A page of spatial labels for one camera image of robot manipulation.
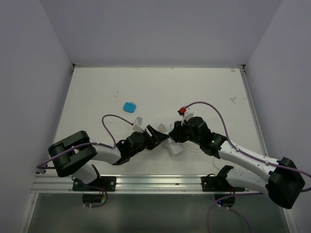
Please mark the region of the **teal plug adapter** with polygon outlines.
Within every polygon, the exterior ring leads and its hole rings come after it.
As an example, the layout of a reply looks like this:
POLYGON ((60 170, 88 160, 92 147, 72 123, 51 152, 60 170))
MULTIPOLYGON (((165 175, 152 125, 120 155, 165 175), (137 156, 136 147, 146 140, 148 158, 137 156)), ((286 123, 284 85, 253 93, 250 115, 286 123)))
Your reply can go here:
POLYGON ((176 131, 174 129, 171 129, 170 132, 169 132, 169 136, 171 138, 173 138, 175 136, 175 133, 176 133, 176 131))

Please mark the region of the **white power strip socket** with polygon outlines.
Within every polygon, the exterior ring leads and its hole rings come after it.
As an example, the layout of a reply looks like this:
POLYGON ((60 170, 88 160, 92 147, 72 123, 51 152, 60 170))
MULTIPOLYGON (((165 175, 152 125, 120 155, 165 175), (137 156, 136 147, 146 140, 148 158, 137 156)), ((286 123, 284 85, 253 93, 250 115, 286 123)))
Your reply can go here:
MULTIPOLYGON (((159 124, 157 129, 161 133, 169 134, 173 130, 173 127, 167 126, 167 125, 161 123, 161 124, 159 124)), ((179 143, 176 143, 175 141, 173 141, 170 137, 168 139, 165 139, 162 142, 162 145, 164 148, 168 149, 173 156, 175 156, 175 155, 177 155, 183 151, 182 146, 179 143)))

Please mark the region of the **blue plug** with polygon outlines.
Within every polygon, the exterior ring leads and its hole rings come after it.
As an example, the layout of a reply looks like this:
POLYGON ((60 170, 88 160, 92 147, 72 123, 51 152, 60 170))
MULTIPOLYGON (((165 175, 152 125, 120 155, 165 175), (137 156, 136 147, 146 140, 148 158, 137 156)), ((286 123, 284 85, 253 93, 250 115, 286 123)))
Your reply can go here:
POLYGON ((136 110, 136 105, 132 102, 126 102, 123 106, 123 110, 128 113, 133 113, 136 110))

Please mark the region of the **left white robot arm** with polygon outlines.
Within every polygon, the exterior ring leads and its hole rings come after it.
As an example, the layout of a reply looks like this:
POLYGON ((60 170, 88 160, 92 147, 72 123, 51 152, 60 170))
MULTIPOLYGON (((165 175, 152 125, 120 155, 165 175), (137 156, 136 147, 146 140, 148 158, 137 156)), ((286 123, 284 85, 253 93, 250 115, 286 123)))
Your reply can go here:
POLYGON ((91 142, 86 131, 79 131, 48 148, 54 169, 59 177, 74 176, 84 182, 89 190, 97 190, 101 178, 90 160, 123 165, 144 150, 153 150, 169 135, 147 125, 142 132, 133 132, 126 139, 119 141, 115 147, 103 143, 91 142))

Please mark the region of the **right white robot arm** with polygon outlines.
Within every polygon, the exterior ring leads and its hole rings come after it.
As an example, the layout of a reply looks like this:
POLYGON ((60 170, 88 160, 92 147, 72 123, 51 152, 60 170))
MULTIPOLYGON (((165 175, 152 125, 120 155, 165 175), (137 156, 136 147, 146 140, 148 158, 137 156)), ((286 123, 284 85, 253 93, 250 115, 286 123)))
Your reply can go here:
POLYGON ((291 209, 305 186, 291 159, 278 160, 245 150, 226 136, 212 132, 201 117, 175 122, 169 136, 177 143, 190 141, 205 154, 238 165, 221 169, 216 179, 221 190, 243 187, 266 194, 278 206, 291 209))

